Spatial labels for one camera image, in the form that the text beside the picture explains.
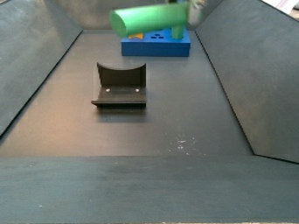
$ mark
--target blue block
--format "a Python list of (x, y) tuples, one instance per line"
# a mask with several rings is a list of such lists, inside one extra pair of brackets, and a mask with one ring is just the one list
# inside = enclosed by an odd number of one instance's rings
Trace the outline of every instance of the blue block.
[(171, 29), (147, 32), (143, 39), (122, 39), (123, 56), (188, 57), (190, 50), (191, 38), (186, 29), (183, 39), (172, 38)]

